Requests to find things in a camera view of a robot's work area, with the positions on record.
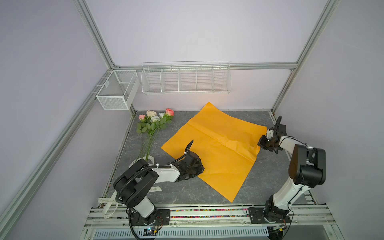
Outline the white fake rose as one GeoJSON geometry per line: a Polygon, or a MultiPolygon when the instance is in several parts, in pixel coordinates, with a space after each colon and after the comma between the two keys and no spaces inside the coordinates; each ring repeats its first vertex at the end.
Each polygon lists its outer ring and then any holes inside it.
{"type": "Polygon", "coordinates": [[[139,120],[140,123],[137,130],[144,137],[140,157],[147,162],[154,139],[158,131],[165,125],[166,119],[163,120],[163,117],[158,116],[154,111],[147,111],[145,115],[139,115],[139,120]]]}

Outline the dark pink fake rose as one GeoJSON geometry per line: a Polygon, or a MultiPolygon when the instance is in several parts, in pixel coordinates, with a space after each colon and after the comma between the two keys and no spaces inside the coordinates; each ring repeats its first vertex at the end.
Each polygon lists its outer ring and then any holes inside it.
{"type": "Polygon", "coordinates": [[[147,119],[147,134],[148,134],[148,144],[145,148],[145,161],[148,161],[152,145],[154,140],[157,137],[157,134],[160,130],[165,129],[167,124],[172,123],[172,119],[175,115],[174,111],[171,109],[166,109],[164,113],[157,114],[155,111],[148,110],[146,112],[148,117],[147,119]]]}

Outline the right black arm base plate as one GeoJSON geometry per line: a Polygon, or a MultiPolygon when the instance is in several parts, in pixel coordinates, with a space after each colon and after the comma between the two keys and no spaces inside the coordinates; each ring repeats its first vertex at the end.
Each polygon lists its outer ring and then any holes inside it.
{"type": "Polygon", "coordinates": [[[252,224],[289,224],[289,210],[282,210],[276,207],[271,209],[249,207],[247,215],[252,224]]]}

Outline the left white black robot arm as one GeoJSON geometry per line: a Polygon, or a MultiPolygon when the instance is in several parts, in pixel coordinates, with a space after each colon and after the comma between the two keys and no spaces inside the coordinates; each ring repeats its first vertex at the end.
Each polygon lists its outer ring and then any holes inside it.
{"type": "Polygon", "coordinates": [[[160,166],[140,159],[113,183],[117,203],[127,207],[130,230],[135,239],[140,235],[134,226],[144,226],[143,237],[156,237],[163,226],[170,224],[169,209],[157,209],[148,197],[150,189],[157,183],[177,183],[189,180],[204,171],[200,157],[191,151],[194,141],[186,146],[178,159],[160,166]]]}

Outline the orange wrapping paper sheet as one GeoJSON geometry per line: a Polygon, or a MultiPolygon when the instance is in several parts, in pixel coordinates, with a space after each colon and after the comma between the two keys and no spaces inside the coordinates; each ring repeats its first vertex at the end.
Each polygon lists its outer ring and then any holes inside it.
{"type": "Polygon", "coordinates": [[[204,166],[199,178],[228,201],[233,202],[260,152],[265,126],[231,117],[207,103],[161,147],[178,158],[193,141],[191,151],[204,166]]]}

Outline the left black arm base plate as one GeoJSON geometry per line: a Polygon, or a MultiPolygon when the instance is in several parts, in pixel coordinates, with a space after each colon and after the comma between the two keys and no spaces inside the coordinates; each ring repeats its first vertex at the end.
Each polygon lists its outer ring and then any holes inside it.
{"type": "Polygon", "coordinates": [[[168,226],[170,224],[170,209],[155,209],[148,217],[142,217],[138,212],[129,216],[132,226],[168,226]]]}

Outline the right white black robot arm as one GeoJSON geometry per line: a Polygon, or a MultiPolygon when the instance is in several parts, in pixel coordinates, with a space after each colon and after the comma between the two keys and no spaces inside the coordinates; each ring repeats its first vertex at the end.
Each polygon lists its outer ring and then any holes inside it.
{"type": "Polygon", "coordinates": [[[284,220],[291,205],[306,191],[326,181],[326,151],[303,143],[286,133],[286,126],[278,117],[274,127],[259,139],[258,146],[277,154],[287,151],[291,154],[289,177],[281,189],[266,201],[264,218],[274,223],[284,220]]]}

